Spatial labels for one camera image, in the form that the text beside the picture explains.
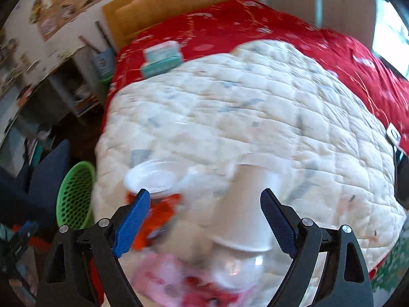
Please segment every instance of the metal screw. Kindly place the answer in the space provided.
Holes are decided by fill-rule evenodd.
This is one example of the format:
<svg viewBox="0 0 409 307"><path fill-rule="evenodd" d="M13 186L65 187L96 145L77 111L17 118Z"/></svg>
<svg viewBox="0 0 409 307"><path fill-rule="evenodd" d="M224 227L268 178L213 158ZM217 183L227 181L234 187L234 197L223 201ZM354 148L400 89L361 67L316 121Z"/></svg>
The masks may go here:
<svg viewBox="0 0 409 307"><path fill-rule="evenodd" d="M60 233L65 233L68 231L68 225L63 225L59 229Z"/></svg>
<svg viewBox="0 0 409 307"><path fill-rule="evenodd" d="M301 220L301 222L305 225L305 226L312 226L314 224L314 222L312 221L311 218L303 218Z"/></svg>
<svg viewBox="0 0 409 307"><path fill-rule="evenodd" d="M351 229L348 225L343 225L343 226L342 226L342 230L343 230L345 233L351 233L351 232L352 232L352 229Z"/></svg>
<svg viewBox="0 0 409 307"><path fill-rule="evenodd" d="M98 222L98 225L101 227L106 227L109 225L109 219L108 218L103 218Z"/></svg>

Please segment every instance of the bed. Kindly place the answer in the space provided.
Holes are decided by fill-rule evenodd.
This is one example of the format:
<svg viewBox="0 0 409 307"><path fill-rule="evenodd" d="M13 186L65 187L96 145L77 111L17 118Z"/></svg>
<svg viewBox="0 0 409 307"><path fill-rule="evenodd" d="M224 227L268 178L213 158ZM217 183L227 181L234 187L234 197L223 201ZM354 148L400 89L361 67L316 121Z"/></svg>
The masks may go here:
<svg viewBox="0 0 409 307"><path fill-rule="evenodd" d="M114 0L103 12L121 51L96 147L96 220L126 202L131 157L189 160L215 201L240 156L262 152L291 162L282 203L320 226L351 225L369 270L387 255L406 217L384 135L393 122L405 136L406 81L355 39L257 0ZM142 50L166 40L186 62L143 80ZM128 276L136 254L121 260ZM290 264L279 248L269 259L252 305L266 306ZM304 304L323 266L320 258Z"/></svg>

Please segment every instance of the blue gripper pad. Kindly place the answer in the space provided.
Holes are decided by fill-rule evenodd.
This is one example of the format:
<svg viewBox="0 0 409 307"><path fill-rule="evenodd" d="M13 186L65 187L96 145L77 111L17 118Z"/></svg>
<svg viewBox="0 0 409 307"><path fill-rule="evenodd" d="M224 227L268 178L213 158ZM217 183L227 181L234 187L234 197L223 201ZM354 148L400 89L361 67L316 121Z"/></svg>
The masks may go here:
<svg viewBox="0 0 409 307"><path fill-rule="evenodd" d="M260 196L261 210L273 231L283 253L292 259L297 256L296 233L282 211L282 205L274 194L264 190Z"/></svg>
<svg viewBox="0 0 409 307"><path fill-rule="evenodd" d="M130 250L136 234L151 207L151 195L147 190L141 189L131 206L128 215L116 230L112 253L117 258Z"/></svg>

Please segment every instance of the red bedspread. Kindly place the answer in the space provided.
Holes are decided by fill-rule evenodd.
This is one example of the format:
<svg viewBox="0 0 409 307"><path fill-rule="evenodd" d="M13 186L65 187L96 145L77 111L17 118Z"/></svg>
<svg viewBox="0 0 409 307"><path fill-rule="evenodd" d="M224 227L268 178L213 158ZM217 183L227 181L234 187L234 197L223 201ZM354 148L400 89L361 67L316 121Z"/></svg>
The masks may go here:
<svg viewBox="0 0 409 307"><path fill-rule="evenodd" d="M260 39L293 44L324 69L336 74L384 125L401 132L401 146L409 151L409 83L398 79L360 42L332 30L318 30L289 14L251 0L229 0L188 15L170 18L124 47L108 95L142 79L142 50L167 40L181 44L185 60L227 53L237 45Z"/></svg>

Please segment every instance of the floor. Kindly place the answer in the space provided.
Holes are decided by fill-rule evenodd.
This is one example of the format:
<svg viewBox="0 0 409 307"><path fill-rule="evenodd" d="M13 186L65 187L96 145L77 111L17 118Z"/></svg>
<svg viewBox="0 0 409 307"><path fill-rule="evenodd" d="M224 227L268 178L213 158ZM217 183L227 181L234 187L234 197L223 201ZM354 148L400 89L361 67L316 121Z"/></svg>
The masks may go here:
<svg viewBox="0 0 409 307"><path fill-rule="evenodd" d="M58 126L53 128L56 135L53 147L68 139L71 144L71 154L76 162L86 160L96 166L95 145L101 135L101 124L104 110L96 107L81 117L81 122L69 114Z"/></svg>
<svg viewBox="0 0 409 307"><path fill-rule="evenodd" d="M374 307L382 307L409 268L409 215L399 239L372 280Z"/></svg>

